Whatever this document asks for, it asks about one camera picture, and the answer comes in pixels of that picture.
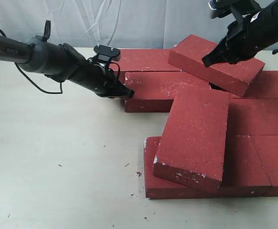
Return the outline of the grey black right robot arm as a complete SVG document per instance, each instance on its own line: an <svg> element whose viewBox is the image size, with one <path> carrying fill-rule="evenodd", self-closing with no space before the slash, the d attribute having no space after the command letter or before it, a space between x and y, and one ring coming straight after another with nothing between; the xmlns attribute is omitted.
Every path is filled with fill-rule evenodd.
<svg viewBox="0 0 278 229"><path fill-rule="evenodd" d="M265 8L255 0L211 0L208 6L212 19L233 14L235 20L228 25L226 36L202 58L205 67L250 60L278 42L278 0Z"/></svg>

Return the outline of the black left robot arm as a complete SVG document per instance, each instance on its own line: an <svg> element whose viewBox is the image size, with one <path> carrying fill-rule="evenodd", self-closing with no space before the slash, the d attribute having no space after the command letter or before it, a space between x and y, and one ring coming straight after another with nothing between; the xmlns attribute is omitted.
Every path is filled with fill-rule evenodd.
<svg viewBox="0 0 278 229"><path fill-rule="evenodd" d="M87 59L67 43L49 43L49 36L45 30L43 36L19 42L0 29L0 61L13 62L23 76L40 73L59 84L71 81L100 97L133 97L135 92L119 80L120 71L110 68L120 59L119 49L97 45L96 55Z"/></svg>

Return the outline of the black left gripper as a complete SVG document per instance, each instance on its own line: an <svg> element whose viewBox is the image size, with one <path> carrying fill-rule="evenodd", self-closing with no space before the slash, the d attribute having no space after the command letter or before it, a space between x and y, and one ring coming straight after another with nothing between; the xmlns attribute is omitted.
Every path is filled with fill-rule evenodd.
<svg viewBox="0 0 278 229"><path fill-rule="evenodd" d="M107 66L103 67L100 64L86 61L68 80L100 97L107 97L108 99L133 98L135 91L124 87L118 77L119 75Z"/></svg>

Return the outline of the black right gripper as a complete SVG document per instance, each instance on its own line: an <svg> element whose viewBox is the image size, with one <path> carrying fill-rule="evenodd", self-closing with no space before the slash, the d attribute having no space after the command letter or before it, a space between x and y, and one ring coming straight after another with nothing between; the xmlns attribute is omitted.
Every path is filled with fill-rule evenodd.
<svg viewBox="0 0 278 229"><path fill-rule="evenodd" d="M253 58L259 51L278 42L278 9L262 9L245 17L240 33L225 39L202 58L205 67L218 63L236 64ZM278 47L272 51L275 55Z"/></svg>

